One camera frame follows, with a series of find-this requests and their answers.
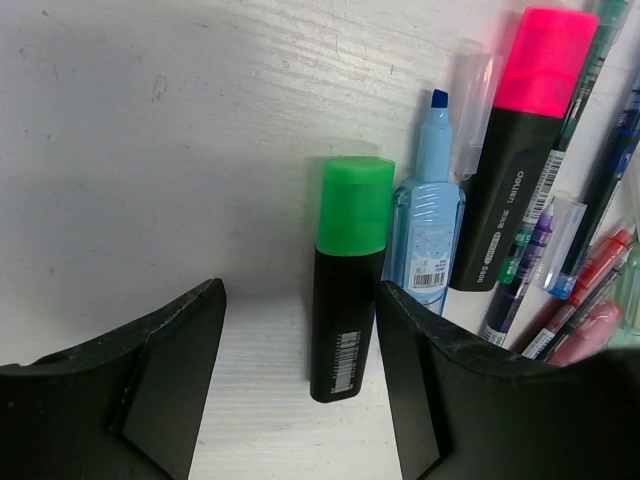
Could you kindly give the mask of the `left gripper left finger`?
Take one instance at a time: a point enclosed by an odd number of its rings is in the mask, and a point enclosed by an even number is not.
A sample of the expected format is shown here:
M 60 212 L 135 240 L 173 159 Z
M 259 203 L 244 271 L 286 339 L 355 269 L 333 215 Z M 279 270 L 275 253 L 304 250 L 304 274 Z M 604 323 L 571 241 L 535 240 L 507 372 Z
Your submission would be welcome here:
M 2 477 L 187 478 L 226 304 L 210 279 L 94 339 L 4 365 Z

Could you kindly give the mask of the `green cap highlighter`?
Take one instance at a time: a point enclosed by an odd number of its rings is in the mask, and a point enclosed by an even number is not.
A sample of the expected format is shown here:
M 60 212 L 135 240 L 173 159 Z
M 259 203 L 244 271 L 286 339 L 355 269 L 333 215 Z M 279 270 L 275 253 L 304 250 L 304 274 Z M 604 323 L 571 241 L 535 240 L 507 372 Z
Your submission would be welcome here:
M 326 161 L 312 296 L 310 395 L 319 403 L 362 386 L 385 260 L 395 164 L 368 156 Z

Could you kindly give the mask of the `purple ink gel pen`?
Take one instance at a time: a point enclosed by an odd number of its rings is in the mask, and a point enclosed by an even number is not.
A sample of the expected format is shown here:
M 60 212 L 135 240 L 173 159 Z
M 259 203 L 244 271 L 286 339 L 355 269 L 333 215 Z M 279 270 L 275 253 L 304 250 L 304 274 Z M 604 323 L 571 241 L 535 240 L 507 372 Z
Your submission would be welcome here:
M 556 196 L 542 211 L 520 259 L 509 267 L 508 281 L 500 281 L 486 312 L 481 337 L 501 346 L 532 284 L 549 291 L 583 218 L 586 205 Z

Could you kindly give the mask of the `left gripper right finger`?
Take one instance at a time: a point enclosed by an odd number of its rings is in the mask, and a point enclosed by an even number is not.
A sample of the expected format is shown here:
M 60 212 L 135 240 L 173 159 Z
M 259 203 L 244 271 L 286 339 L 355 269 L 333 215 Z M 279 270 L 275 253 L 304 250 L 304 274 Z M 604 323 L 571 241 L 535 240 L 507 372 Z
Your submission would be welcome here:
M 405 479 L 635 479 L 639 353 L 558 368 L 494 346 L 396 284 L 376 317 Z

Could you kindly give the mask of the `pink cap highlighter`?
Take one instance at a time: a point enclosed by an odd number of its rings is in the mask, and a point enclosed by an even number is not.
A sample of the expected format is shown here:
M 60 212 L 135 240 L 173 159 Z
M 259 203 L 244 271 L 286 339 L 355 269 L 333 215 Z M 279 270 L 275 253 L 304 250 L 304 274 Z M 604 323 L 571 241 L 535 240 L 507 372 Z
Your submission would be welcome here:
M 497 282 L 598 24 L 596 15 L 577 10 L 525 9 L 467 190 L 451 288 L 486 292 Z

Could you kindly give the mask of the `blue ink gel pen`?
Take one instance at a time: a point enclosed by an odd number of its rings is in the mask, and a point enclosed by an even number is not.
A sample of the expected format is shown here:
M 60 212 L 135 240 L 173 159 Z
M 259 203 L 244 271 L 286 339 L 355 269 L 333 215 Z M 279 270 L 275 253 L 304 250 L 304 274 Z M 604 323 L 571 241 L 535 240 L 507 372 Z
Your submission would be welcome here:
M 581 201 L 585 213 L 549 294 L 565 300 L 577 281 L 594 235 L 606 214 L 639 143 L 639 69 L 627 89 L 624 102 L 593 164 Z

